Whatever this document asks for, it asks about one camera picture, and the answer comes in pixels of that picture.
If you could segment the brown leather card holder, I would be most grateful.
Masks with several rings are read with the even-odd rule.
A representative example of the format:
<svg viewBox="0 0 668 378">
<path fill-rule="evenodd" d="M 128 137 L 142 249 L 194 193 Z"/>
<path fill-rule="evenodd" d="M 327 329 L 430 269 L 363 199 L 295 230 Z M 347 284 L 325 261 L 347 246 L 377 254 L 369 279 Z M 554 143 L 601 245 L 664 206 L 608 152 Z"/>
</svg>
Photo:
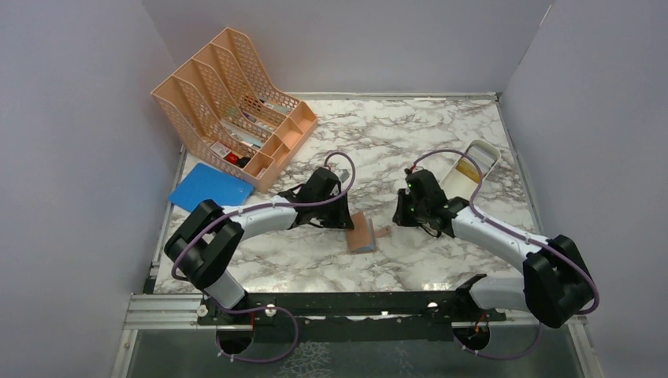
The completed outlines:
<svg viewBox="0 0 668 378">
<path fill-rule="evenodd" d="M 373 220 L 362 211 L 354 213 L 351 219 L 354 228 L 345 231 L 347 249 L 351 254 L 375 252 L 378 248 L 377 240 L 391 233 L 389 225 L 376 228 Z"/>
</svg>

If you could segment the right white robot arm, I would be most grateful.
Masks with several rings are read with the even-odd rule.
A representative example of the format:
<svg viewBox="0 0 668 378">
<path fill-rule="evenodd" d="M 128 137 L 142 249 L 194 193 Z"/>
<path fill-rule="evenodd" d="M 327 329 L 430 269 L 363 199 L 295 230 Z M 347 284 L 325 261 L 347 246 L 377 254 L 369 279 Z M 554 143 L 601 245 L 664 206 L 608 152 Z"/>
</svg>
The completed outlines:
<svg viewBox="0 0 668 378">
<path fill-rule="evenodd" d="M 406 172 L 393 221 L 436 238 L 465 240 L 520 272 L 519 277 L 482 276 L 461 286 L 454 302 L 464 320 L 472 321 L 487 309 L 509 309 L 558 328 L 598 298 L 572 239 L 526 233 L 482 213 L 467 199 L 447 198 L 429 170 Z"/>
</svg>

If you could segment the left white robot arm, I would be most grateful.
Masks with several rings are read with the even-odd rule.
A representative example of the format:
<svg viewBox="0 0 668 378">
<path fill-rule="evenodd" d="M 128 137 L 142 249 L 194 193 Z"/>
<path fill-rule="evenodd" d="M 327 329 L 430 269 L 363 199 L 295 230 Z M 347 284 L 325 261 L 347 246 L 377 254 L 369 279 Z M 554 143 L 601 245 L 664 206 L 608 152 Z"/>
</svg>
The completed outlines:
<svg viewBox="0 0 668 378">
<path fill-rule="evenodd" d="M 228 271 L 241 242 L 258 235 L 310 224 L 321 228 L 353 229 L 342 180 L 319 167 L 304 183 L 282 191 L 267 202 L 219 206 L 211 199 L 200 202 L 169 237 L 165 255 L 184 279 L 217 302 L 228 323 L 247 315 L 247 292 Z"/>
</svg>

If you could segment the stack of cards in tray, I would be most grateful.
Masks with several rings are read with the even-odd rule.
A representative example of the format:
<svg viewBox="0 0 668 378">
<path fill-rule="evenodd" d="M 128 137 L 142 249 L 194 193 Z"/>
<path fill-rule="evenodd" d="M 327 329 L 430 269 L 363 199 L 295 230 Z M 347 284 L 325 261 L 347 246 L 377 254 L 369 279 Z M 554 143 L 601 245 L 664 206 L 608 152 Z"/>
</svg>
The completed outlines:
<svg viewBox="0 0 668 378">
<path fill-rule="evenodd" d="M 465 154 L 467 157 L 459 159 L 455 170 L 475 183 L 480 183 L 498 160 L 493 151 L 482 145 L 470 146 Z"/>
</svg>

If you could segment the white plastic tray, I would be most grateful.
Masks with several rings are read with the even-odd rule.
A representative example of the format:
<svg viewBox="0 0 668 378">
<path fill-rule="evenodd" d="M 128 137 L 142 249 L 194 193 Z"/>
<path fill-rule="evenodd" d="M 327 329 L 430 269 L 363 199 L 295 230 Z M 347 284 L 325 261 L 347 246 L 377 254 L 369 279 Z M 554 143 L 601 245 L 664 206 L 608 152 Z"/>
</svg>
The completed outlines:
<svg viewBox="0 0 668 378">
<path fill-rule="evenodd" d="M 501 158 L 500 151 L 491 143 L 482 139 L 472 141 L 464 154 L 472 158 L 481 169 L 480 176 L 474 164 L 466 157 L 459 157 L 447 175 L 440 181 L 440 186 L 448 198 L 469 199 L 479 184 L 495 168 Z"/>
</svg>

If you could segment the red item in organizer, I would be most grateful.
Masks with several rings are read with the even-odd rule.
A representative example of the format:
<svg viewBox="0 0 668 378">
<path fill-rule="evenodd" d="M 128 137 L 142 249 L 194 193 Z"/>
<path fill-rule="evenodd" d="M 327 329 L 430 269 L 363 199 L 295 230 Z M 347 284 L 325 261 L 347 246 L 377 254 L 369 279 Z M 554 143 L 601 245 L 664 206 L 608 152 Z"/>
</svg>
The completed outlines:
<svg viewBox="0 0 668 378">
<path fill-rule="evenodd" d="M 229 162 L 230 164 L 233 164 L 233 165 L 243 169 L 250 162 L 251 158 L 250 157 L 245 157 L 245 156 L 239 156 L 237 154 L 234 154 L 234 153 L 230 152 L 230 153 L 225 155 L 224 160 Z"/>
</svg>

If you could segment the blue folder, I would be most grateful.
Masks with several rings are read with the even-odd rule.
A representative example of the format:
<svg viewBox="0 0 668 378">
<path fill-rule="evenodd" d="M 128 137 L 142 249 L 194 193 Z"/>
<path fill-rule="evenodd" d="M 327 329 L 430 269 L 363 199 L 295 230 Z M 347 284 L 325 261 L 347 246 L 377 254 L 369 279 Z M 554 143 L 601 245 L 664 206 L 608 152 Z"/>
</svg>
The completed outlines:
<svg viewBox="0 0 668 378">
<path fill-rule="evenodd" d="M 191 212 L 202 201 L 213 200 L 219 206 L 239 206 L 245 203 L 254 187 L 227 173 L 198 163 L 176 185 L 168 200 Z"/>
</svg>

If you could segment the peach plastic file organizer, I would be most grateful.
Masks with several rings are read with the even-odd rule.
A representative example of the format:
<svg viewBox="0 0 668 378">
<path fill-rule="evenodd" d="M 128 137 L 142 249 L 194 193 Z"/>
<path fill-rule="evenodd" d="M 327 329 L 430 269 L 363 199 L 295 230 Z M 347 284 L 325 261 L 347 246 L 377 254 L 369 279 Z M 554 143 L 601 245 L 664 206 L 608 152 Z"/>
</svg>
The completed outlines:
<svg viewBox="0 0 668 378">
<path fill-rule="evenodd" d="M 191 155 L 267 192 L 317 127 L 303 101 L 278 90 L 249 37 L 224 29 L 151 95 Z M 250 158 L 241 169 L 228 153 Z"/>
</svg>

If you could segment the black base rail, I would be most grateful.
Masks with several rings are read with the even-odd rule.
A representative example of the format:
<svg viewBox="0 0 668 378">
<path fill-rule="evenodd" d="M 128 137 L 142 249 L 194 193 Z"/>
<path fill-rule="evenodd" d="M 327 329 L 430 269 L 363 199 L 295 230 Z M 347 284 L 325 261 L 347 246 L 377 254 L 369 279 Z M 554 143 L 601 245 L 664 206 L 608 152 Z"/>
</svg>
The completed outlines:
<svg viewBox="0 0 668 378">
<path fill-rule="evenodd" d="M 202 302 L 197 323 L 224 336 L 245 332 L 259 343 L 453 340 L 453 328 L 473 329 L 505 314 L 478 309 L 461 291 L 250 293 L 228 314 Z"/>
</svg>

